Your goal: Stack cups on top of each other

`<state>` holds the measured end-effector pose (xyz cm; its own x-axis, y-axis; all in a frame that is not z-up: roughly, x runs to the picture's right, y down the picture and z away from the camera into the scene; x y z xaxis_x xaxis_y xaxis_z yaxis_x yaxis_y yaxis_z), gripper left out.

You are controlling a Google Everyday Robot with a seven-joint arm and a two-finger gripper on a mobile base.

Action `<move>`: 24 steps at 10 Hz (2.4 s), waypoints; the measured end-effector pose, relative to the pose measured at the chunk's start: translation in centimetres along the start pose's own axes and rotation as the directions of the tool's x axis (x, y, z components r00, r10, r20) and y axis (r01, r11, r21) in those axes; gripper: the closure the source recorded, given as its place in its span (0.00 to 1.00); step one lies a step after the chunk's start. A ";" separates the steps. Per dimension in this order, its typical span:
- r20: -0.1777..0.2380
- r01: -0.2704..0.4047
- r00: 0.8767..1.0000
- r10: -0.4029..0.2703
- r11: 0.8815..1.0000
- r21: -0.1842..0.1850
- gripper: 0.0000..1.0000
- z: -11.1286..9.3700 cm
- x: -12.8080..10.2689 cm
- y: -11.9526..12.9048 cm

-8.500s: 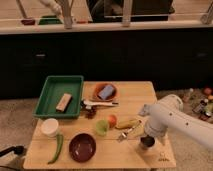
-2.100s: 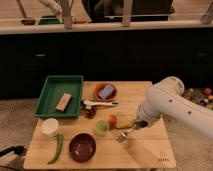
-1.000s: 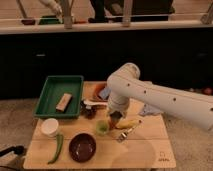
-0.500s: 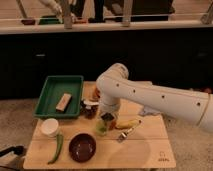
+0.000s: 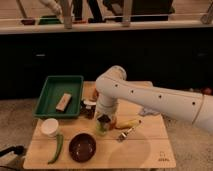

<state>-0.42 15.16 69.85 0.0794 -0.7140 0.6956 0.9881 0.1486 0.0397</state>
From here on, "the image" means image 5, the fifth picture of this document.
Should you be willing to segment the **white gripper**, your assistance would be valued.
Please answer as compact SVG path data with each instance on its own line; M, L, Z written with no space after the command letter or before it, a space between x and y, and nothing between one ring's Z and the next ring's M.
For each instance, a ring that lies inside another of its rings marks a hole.
M118 103L115 103L111 106L104 106L101 102L97 102L96 103L96 110L95 110L95 114L96 115L108 115L108 116L112 116L116 113L118 108Z

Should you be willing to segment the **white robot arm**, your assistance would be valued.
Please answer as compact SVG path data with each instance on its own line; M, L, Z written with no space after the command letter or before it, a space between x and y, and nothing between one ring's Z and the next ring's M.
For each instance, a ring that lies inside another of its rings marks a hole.
M96 110L113 115L123 99L166 116L182 119L213 134L213 96L159 87L139 86L126 80L126 71L110 67L95 82L99 93Z

